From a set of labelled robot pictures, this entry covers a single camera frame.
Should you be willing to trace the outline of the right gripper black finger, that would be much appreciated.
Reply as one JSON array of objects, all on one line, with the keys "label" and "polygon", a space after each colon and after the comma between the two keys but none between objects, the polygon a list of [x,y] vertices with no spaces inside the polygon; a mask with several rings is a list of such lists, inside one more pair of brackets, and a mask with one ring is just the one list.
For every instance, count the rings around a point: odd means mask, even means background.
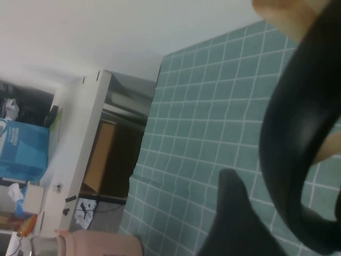
[{"label": "right gripper black finger", "polygon": [[254,211],[233,169],[219,173],[216,216],[199,255],[286,255]]}]

